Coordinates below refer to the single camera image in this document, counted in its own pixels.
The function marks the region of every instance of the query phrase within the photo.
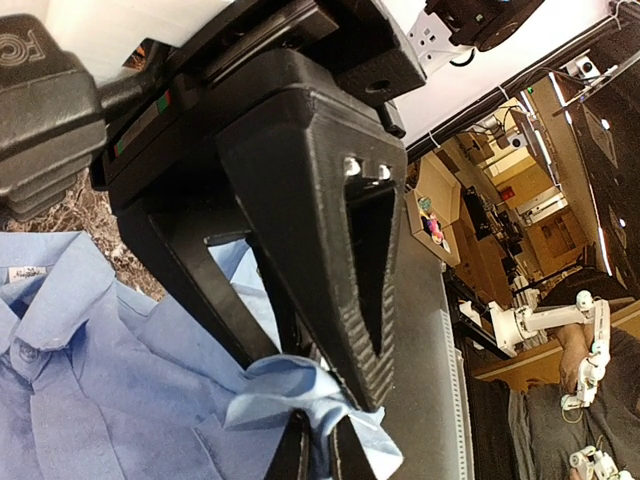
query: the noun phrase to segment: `light blue dress shirt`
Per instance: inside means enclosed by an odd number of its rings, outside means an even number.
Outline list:
[[[212,253],[277,344],[246,244]],[[9,282],[16,267],[46,273]],[[0,479],[262,479],[294,407],[325,427],[359,416],[380,478],[401,462],[380,418],[354,413],[317,365],[244,372],[171,297],[120,284],[84,233],[0,233],[0,355]],[[312,380],[291,395],[300,375]]]

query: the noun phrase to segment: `shirt label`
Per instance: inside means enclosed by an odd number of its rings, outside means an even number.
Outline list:
[[[45,267],[9,267],[9,283],[45,275],[46,273],[47,269]]]

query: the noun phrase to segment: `white robotic hand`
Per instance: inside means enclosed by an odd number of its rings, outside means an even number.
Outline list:
[[[633,480],[626,470],[618,471],[613,459],[596,447],[588,446],[569,458],[581,480]]]
[[[598,391],[598,382],[604,378],[606,366],[611,360],[609,345],[596,340],[591,354],[580,363],[578,387],[575,395],[562,397],[562,409],[573,410],[590,406]]]

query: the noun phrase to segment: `cardboard box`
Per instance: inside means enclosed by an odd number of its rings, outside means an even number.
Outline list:
[[[476,165],[480,165],[496,155],[493,148],[491,148],[491,145],[487,141],[486,135],[460,133],[457,137],[473,160],[473,163]]]
[[[473,226],[473,220],[471,220],[471,215],[464,201],[460,203],[460,224],[465,237],[476,236],[476,228]]]
[[[484,303],[497,302],[503,308],[510,308],[513,300],[501,257],[491,242],[478,241],[475,237],[456,236],[460,264],[456,276]]]
[[[460,182],[437,155],[429,152],[420,160],[420,175],[415,191],[419,197],[431,199],[431,212],[443,227],[460,218]]]
[[[431,199],[431,211],[442,225],[442,233],[449,244],[450,252],[431,239],[422,228],[418,200]],[[433,153],[422,158],[420,176],[415,190],[405,195],[411,233],[425,247],[441,258],[447,265],[455,267],[460,263],[456,234],[452,224],[460,216],[460,183]]]

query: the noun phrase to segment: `shirt collar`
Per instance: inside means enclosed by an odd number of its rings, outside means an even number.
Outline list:
[[[0,352],[6,352],[14,336],[39,350],[66,346],[115,280],[113,269],[86,233],[0,234],[0,268],[11,266],[51,268],[22,320],[0,300]],[[0,298],[34,282],[0,286]]]

